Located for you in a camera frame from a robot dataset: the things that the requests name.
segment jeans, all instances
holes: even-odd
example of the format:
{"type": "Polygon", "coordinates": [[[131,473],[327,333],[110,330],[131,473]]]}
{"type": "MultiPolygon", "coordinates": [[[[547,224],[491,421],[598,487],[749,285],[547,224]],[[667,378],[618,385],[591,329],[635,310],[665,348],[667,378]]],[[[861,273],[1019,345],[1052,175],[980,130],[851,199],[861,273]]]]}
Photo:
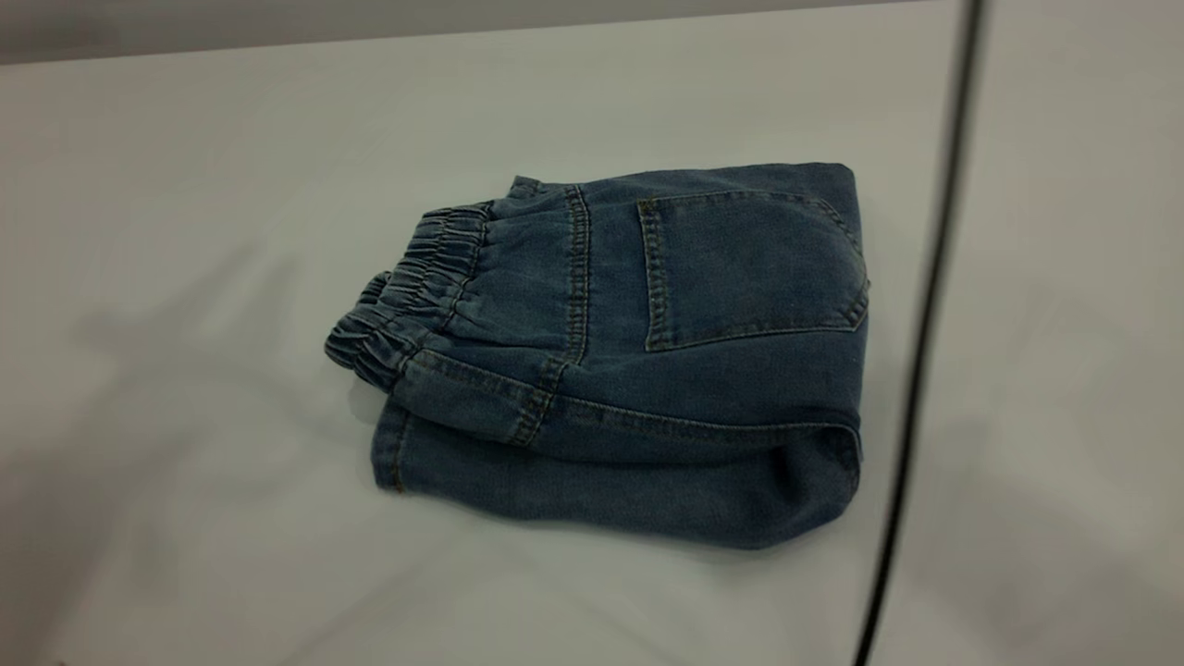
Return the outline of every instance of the jeans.
{"type": "Polygon", "coordinates": [[[426,213],[333,329],[379,486],[732,547],[858,485],[868,280],[842,165],[514,180],[426,213]]]}

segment folded fabric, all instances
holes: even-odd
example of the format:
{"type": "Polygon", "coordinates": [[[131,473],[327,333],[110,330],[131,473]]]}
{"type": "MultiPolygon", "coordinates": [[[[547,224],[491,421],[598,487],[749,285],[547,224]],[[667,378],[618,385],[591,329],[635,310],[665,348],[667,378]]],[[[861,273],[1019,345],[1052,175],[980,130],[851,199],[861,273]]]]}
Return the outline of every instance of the folded fabric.
{"type": "Polygon", "coordinates": [[[868,280],[842,165],[517,178],[426,213],[329,335],[379,486],[764,547],[858,485],[868,280]]]}

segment denim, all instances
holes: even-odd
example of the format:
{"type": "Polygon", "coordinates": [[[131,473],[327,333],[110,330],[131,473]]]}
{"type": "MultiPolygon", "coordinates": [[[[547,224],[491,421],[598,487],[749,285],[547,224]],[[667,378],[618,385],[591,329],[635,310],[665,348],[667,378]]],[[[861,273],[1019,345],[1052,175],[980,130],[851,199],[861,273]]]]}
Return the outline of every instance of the denim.
{"type": "Polygon", "coordinates": [[[757,549],[858,485],[868,280],[842,165],[662,171],[426,213],[328,356],[382,488],[757,549]]]}

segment seam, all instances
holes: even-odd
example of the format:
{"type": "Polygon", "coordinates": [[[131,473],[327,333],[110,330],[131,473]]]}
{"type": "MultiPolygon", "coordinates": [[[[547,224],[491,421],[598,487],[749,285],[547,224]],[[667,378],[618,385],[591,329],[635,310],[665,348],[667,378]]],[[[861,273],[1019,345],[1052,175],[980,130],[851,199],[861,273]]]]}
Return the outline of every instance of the seam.
{"type": "Polygon", "coordinates": [[[665,280],[665,267],[662,265],[662,238],[658,235],[661,214],[657,199],[638,201],[637,211],[642,224],[645,280],[650,296],[650,327],[645,337],[645,347],[652,351],[668,344],[670,338],[668,325],[670,292],[665,280]]]}
{"type": "Polygon", "coordinates": [[[470,282],[472,282],[472,278],[477,274],[477,261],[481,258],[481,252],[485,249],[485,238],[488,236],[488,230],[489,230],[489,217],[484,214],[487,210],[484,210],[483,207],[481,212],[483,213],[481,216],[481,238],[477,241],[477,245],[472,250],[472,257],[469,260],[469,270],[466,271],[468,274],[465,275],[464,280],[461,281],[461,286],[456,290],[456,296],[453,296],[452,302],[449,303],[448,315],[444,318],[444,322],[440,324],[438,327],[436,327],[435,329],[436,333],[444,332],[444,329],[448,328],[448,325],[452,322],[452,318],[456,316],[456,309],[461,305],[461,296],[464,295],[465,288],[469,286],[470,282]]]}
{"type": "MultiPolygon", "coordinates": [[[[538,386],[514,379],[511,377],[506,377],[504,374],[498,374],[496,372],[490,372],[488,370],[477,367],[475,365],[469,365],[464,361],[456,360],[453,358],[440,354],[439,352],[433,352],[432,350],[423,350],[422,357],[430,357],[437,361],[437,365],[429,365],[419,358],[416,358],[412,363],[427,370],[430,372],[438,373],[448,379],[453,379],[468,384],[475,389],[484,390],[494,396],[503,397],[507,399],[521,399],[522,393],[529,391],[539,390],[538,386]],[[513,386],[515,391],[498,388],[497,384],[504,384],[513,386]]],[[[605,403],[598,403],[594,401],[587,401],[584,398],[575,398],[572,396],[555,395],[555,401],[558,401],[564,406],[565,411],[570,411],[573,417],[580,418],[583,421],[596,420],[591,412],[600,411],[604,414],[611,414],[620,418],[632,418],[636,421],[650,422],[652,425],[638,425],[638,428],[629,428],[643,433],[657,433],[675,436],[678,438],[690,438],[690,440],[703,440],[703,441],[716,441],[714,437],[702,437],[695,435],[682,435],[678,433],[680,429],[683,431],[688,430],[708,430],[719,431],[721,435],[771,435],[779,431],[796,430],[800,428],[843,428],[854,431],[850,425],[818,421],[818,422],[794,422],[794,423],[772,423],[764,425],[732,425],[726,423],[710,423],[707,421],[694,421],[690,418],[680,418],[676,416],[662,416],[657,414],[649,414],[645,411],[637,411],[632,409],[625,409],[622,406],[610,405],[605,403]]],[[[624,421],[614,420],[607,425],[612,427],[614,424],[624,423],[624,421]]]]}
{"type": "Polygon", "coordinates": [[[584,360],[587,348],[588,321],[588,264],[591,251],[591,216],[587,203],[579,185],[565,188],[568,217],[571,217],[571,264],[567,286],[567,344],[558,359],[547,357],[539,372],[539,383],[527,401],[517,427],[510,436],[510,444],[530,448],[539,435],[542,421],[551,411],[552,402],[559,391],[564,371],[573,364],[584,360]]]}
{"type": "Polygon", "coordinates": [[[399,456],[403,455],[403,442],[407,438],[407,430],[411,428],[411,414],[403,415],[403,428],[399,428],[399,436],[394,440],[394,450],[391,452],[391,480],[394,481],[394,489],[398,493],[406,492],[403,486],[403,476],[399,470],[399,456]]]}

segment pocket stitching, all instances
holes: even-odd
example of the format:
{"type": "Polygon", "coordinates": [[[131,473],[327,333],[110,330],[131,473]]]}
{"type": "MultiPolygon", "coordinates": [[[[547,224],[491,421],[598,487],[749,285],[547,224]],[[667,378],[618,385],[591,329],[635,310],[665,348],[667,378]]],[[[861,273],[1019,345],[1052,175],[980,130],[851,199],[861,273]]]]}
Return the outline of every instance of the pocket stitching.
{"type": "Polygon", "coordinates": [[[686,194],[676,197],[651,197],[649,199],[641,199],[637,201],[638,217],[641,218],[643,251],[645,254],[645,277],[649,287],[649,310],[650,310],[650,326],[645,337],[645,350],[649,352],[657,351],[670,351],[680,350],[686,347],[693,347],[697,345],[709,344],[709,342],[721,342],[725,340],[733,340],[736,338],[749,338],[757,335],[772,335],[778,333],[810,333],[821,331],[845,331],[851,332],[858,329],[863,319],[867,316],[867,303],[868,303],[868,274],[867,265],[863,262],[863,251],[860,246],[860,241],[851,231],[851,229],[843,222],[842,216],[836,211],[825,199],[818,197],[809,197],[805,194],[794,194],[790,192],[765,192],[765,191],[720,191],[720,192],[706,192],[702,194],[686,194]],[[658,212],[659,201],[710,201],[712,199],[774,199],[791,201],[800,205],[806,205],[817,209],[823,214],[825,214],[831,223],[843,232],[848,243],[851,245],[851,251],[855,254],[856,265],[860,269],[860,274],[863,277],[860,288],[856,289],[855,296],[850,305],[839,314],[839,318],[845,322],[839,324],[835,321],[822,321],[815,326],[791,326],[791,327],[774,327],[771,328],[748,328],[751,325],[736,325],[729,326],[722,329],[716,329],[712,332],[706,332],[702,335],[696,337],[690,341],[677,341],[669,328],[669,282],[667,280],[665,267],[663,265],[662,257],[662,235],[658,229],[658,224],[662,222],[662,216],[658,212]]]}

